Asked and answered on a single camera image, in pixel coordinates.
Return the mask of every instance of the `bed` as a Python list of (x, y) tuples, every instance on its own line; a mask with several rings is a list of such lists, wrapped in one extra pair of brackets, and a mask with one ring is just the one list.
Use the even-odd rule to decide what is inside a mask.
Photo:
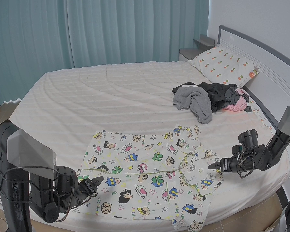
[[(232, 48), (230, 42), (235, 42), (236, 33), (230, 33), (226, 28), (220, 28), (221, 30), (233, 35), (231, 39), (228, 34), (224, 36), (224, 33), (220, 33), (224, 44)], [(250, 43), (249, 47), (238, 43), (236, 48), (246, 47), (246, 51), (241, 54), (247, 54), (246, 57), (251, 59), (248, 52), (254, 43)], [(258, 78), (262, 79), (261, 64), (264, 64), (264, 59), (259, 61), (254, 57), (253, 60), (261, 67), (261, 77)], [(246, 88), (250, 93), (256, 94), (253, 87), (258, 85), (258, 81), (253, 80), (255, 84), (250, 81)], [(220, 110), (213, 114), (213, 120), (208, 124), (198, 123), (190, 110), (178, 111), (172, 105), (172, 88), (186, 82), (209, 83), (188, 62), (147, 62), (59, 70), (46, 73), (40, 78), (10, 120), (53, 149), (57, 153), (57, 165), (73, 169), (79, 168), (82, 158), (76, 156), (85, 152), (98, 129), (133, 134), (162, 134), (178, 122), (186, 126), (197, 123), (201, 129), (201, 143), (226, 157), (231, 156), (231, 148), (238, 144), (237, 136), (241, 132), (256, 129), (259, 144), (267, 143), (272, 137), (275, 127), (271, 125), (271, 113), (267, 110), (267, 115), (264, 115), (253, 99), (251, 105), (255, 112), (234, 113)], [(262, 95), (254, 98), (265, 108), (271, 105), (262, 99)], [(282, 107), (288, 105), (290, 101), (285, 101)], [(272, 116), (279, 120), (279, 113), (280, 111), (272, 113)], [(213, 194), (206, 224), (225, 219), (263, 201), (289, 177), (290, 146), (283, 153), (280, 162), (268, 171), (254, 171), (245, 179), (240, 179), (236, 174), (225, 174), (223, 185)], [(31, 213), (31, 218), (43, 222), (34, 212)], [(174, 230), (170, 221), (94, 217), (77, 212), (70, 212), (64, 222), (51, 225), (77, 232), (92, 231), (93, 227), (95, 231), (101, 232)]]

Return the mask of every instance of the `white pillow with heart print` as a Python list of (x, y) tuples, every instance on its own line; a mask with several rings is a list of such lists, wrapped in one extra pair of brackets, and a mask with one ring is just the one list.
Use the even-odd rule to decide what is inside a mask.
[(258, 74), (252, 60), (215, 46), (196, 56), (189, 63), (197, 68), (211, 83), (235, 83), (243, 87)]

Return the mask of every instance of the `pink cloth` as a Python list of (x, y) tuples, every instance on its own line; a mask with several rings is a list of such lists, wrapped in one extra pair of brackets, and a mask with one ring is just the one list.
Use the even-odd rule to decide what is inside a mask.
[(235, 105), (228, 105), (224, 107), (224, 109), (237, 112), (237, 111), (244, 110), (246, 107), (247, 107), (247, 102), (245, 98), (241, 96)]
[(235, 91), (238, 92), (240, 95), (246, 94), (249, 97), (249, 94), (241, 88), (237, 88), (237, 89), (235, 89)]

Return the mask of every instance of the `nightstand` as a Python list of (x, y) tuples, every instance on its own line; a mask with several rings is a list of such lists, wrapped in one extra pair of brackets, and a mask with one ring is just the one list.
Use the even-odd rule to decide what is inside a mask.
[(200, 53), (212, 49), (215, 46), (215, 40), (200, 34), (200, 38), (193, 40), (198, 48), (181, 48), (179, 49), (179, 61), (193, 60)]

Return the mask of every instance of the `teal curtain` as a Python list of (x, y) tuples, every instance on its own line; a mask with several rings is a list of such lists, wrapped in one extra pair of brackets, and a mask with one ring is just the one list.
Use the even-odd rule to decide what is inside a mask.
[(0, 0), (0, 104), (46, 72), (178, 61), (206, 34), (209, 0)]

